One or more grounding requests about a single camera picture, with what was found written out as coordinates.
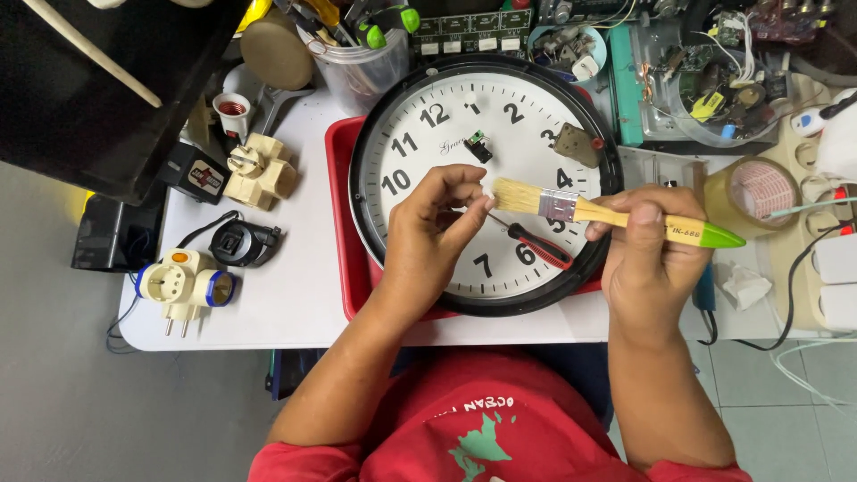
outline hand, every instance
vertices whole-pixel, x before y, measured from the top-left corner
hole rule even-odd
[[[713,253],[663,240],[664,214],[707,220],[693,191],[647,184],[593,202],[631,213],[627,228],[601,222],[586,227],[590,241],[613,232],[602,276],[611,322],[631,340],[658,342],[675,335],[681,309]]]
[[[446,289],[461,251],[494,206],[479,184],[485,173],[464,164],[433,167],[390,211],[384,275],[372,297],[392,319],[410,326]],[[463,214],[448,210],[464,206]]]

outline workbench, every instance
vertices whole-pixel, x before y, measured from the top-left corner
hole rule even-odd
[[[201,320],[190,322],[185,338],[181,338],[180,329],[173,329],[172,334],[166,336],[167,321],[160,315],[161,305],[140,300],[120,325],[128,343],[145,351],[310,348],[333,344],[347,320],[339,283],[324,135],[330,124],[345,117],[325,88],[299,99],[290,109],[274,137],[295,154],[292,163],[301,177],[294,194],[279,201],[270,212],[246,208],[226,197],[217,206],[197,203],[170,191],[159,244],[161,254],[189,232],[231,209],[240,210],[249,222],[279,226],[285,238],[279,251],[264,266],[230,268],[240,279],[234,301],[223,308],[203,310]],[[736,158],[706,159],[710,162],[711,173],[728,166]],[[624,168],[632,172],[638,166]],[[207,251],[212,233],[213,230],[203,233],[188,245],[188,249]],[[732,261],[771,278],[764,238],[751,240],[743,248],[717,251],[716,271]],[[128,309],[134,296],[134,286],[125,277],[119,313]],[[773,292],[742,312],[735,310],[719,288],[716,289],[716,302],[715,317],[721,340],[772,339],[782,332]],[[689,300],[681,313],[680,327],[688,340],[710,338],[699,310]],[[826,335],[792,330],[789,337]],[[575,343],[605,341],[607,336],[607,303],[601,292],[591,292],[570,296],[522,316],[456,316],[420,322],[408,333],[405,344]]]

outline red tray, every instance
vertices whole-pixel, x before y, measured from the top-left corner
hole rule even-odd
[[[383,271],[363,248],[363,241],[351,218],[348,198],[348,166],[357,134],[366,117],[343,119],[327,128],[327,174],[330,176],[330,195],[333,199],[333,224],[336,227],[336,245],[339,250],[339,282],[342,284],[342,308],[350,321],[363,307],[369,294],[378,285]],[[596,272],[573,294],[601,290],[601,271]],[[435,305],[422,321],[457,316]]]

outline white clock face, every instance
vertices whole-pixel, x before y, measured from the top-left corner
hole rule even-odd
[[[360,196],[369,230],[386,246],[390,210],[431,167],[472,164],[488,170],[483,184],[511,178],[587,198],[601,195],[601,174],[554,152],[563,123],[582,127],[569,107],[523,75],[474,72],[426,83],[388,109],[366,142]],[[494,155],[481,164],[464,142],[478,130]],[[557,244],[572,257],[584,248],[585,222],[492,212],[511,225]],[[501,299],[549,283],[562,270],[534,256],[491,218],[468,244],[446,291],[467,298]]]

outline black clock frame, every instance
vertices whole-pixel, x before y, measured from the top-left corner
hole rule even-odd
[[[382,267],[384,266],[384,255],[387,252],[387,247],[371,234],[371,216],[367,210],[366,200],[360,194],[362,187],[360,185],[360,172],[363,167],[363,157],[371,152],[367,149],[367,143],[375,130],[381,128],[378,126],[379,120],[389,117],[412,92],[423,88],[432,81],[476,72],[492,72],[523,78],[551,93],[577,117],[583,129],[604,140],[602,159],[598,166],[601,172],[602,196],[616,194],[624,189],[619,152],[608,126],[601,119],[595,107],[568,82],[563,81],[549,69],[502,55],[470,54],[439,60],[411,72],[381,97],[381,100],[366,117],[357,137],[354,152],[351,155],[348,180],[351,215],[354,218],[355,226],[357,226],[357,232],[363,240],[363,245]],[[575,256],[573,265],[567,271],[529,292],[500,299],[467,298],[443,292],[437,304],[446,310],[471,316],[515,316],[540,310],[560,301],[580,288],[602,265],[607,257],[609,245],[609,236],[594,243],[587,242],[580,253]]]

